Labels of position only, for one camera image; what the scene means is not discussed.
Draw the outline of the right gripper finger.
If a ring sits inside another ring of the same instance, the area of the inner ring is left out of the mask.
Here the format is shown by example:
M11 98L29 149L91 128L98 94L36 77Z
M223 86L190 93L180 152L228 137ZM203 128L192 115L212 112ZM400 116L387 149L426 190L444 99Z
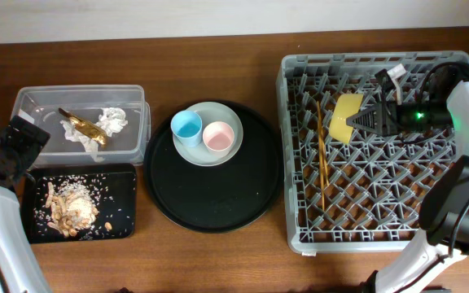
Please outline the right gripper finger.
M382 100L386 102L388 95L393 90L392 78L389 76L387 69L382 69L381 71L377 72L375 74L375 78L381 88Z
M368 107L346 119L346 125L380 136L388 135L386 111L381 103Z

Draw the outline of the yellow bowl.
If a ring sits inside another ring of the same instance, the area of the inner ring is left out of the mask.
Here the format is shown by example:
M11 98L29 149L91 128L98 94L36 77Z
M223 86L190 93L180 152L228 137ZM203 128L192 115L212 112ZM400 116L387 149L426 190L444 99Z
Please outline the yellow bowl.
M331 123L329 134L337 141L349 144L353 127L348 126L346 120L360 111L363 94L342 94L338 97Z

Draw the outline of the wooden chopstick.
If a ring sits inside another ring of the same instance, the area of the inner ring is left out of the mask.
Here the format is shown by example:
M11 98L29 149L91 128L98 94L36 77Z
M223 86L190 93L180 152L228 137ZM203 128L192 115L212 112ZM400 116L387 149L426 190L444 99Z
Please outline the wooden chopstick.
M325 212L325 187L326 187L326 177L325 177L325 151L324 151L324 141L323 141L323 128L322 128L322 116L321 116L321 103L320 101L316 102L317 106L317 131L318 131L318 160L319 160L319 172L320 172L320 189L321 189L321 200L322 200L322 210Z
M327 151L326 151L326 147L325 147L325 141L324 141L324 129L323 129L323 126L322 124L319 125L319 135L320 135L320 138L322 140L321 142L321 147L322 147L322 161L323 161L323 172L324 172L324 178L325 178L325 182L326 182L326 185L329 186L330 185L330 182L329 182L329 168L328 168L328 165L327 165Z

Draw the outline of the pink cup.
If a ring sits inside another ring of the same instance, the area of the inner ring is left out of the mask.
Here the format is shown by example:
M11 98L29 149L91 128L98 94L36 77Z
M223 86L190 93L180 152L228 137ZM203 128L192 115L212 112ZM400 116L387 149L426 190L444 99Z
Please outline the pink cup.
M234 145L235 132L226 122L215 121L205 127L202 140L212 155L221 158Z

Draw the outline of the grey round plate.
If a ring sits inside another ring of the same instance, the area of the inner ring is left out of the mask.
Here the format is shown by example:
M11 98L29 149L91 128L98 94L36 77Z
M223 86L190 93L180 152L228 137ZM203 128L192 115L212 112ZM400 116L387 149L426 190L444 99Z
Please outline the grey round plate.
M173 144L178 154L189 163L201 167L217 166L230 160L239 150L243 141L243 126L238 115L226 105L216 102L197 103L188 107L186 110L197 112L200 115L203 121L202 137L203 131L207 125L215 121L222 121L226 122L234 130L235 141L229 153L219 158L208 151L203 140L201 140L198 146L188 147L182 145L173 134Z

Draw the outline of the light blue cup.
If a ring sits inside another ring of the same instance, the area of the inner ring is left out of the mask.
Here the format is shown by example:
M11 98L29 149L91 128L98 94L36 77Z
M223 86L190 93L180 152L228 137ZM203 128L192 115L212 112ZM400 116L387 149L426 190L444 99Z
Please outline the light blue cup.
M180 111L171 120L170 128L185 147L197 147L202 140L203 121L197 112Z

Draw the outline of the white tissue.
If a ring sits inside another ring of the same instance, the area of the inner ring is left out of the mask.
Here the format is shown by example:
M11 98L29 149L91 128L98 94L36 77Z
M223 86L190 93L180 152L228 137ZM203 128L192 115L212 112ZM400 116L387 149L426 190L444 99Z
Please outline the white tissue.
M60 121L64 128L64 137L70 142L80 142L85 152L97 152L100 147L105 148L110 144L110 138L119 133L127 124L125 111L118 107L102 108L103 113L99 115L97 122L92 122L107 134L107 145L101 146L96 141L91 140L79 131L68 121L66 117Z

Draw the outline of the peanut shells and rice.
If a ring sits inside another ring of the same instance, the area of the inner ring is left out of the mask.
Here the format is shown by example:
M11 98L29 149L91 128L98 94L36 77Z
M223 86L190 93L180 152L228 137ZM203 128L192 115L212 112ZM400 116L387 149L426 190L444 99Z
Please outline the peanut shells and rice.
M62 240L93 240L110 236L113 215L105 205L114 203L102 174L42 177L38 206L33 209L33 232Z

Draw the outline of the gold snack wrapper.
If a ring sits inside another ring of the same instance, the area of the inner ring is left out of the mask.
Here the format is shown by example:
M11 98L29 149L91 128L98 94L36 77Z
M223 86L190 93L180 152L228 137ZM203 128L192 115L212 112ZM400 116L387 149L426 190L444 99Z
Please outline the gold snack wrapper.
M68 121L77 131L91 140L96 141L103 147L107 145L107 134L103 129L99 128L97 125L88 120L82 119L79 116L72 114L71 112L65 111L62 108L59 108L58 111L62 116L68 119Z

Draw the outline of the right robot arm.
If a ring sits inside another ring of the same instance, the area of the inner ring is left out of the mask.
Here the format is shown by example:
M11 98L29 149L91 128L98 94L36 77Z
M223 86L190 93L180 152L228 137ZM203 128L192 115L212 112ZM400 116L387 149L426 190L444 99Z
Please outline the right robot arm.
M458 158L424 195L419 229L387 267L375 270L361 292L422 292L439 274L469 256L469 63L444 62L430 69L413 103L382 101L332 120L382 137L436 134L453 129Z

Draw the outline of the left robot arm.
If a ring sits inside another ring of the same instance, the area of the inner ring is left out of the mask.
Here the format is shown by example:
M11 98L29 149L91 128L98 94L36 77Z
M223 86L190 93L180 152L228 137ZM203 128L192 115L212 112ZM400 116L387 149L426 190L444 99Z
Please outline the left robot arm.
M0 292L50 292L24 232L17 184L50 135L20 116L0 130Z

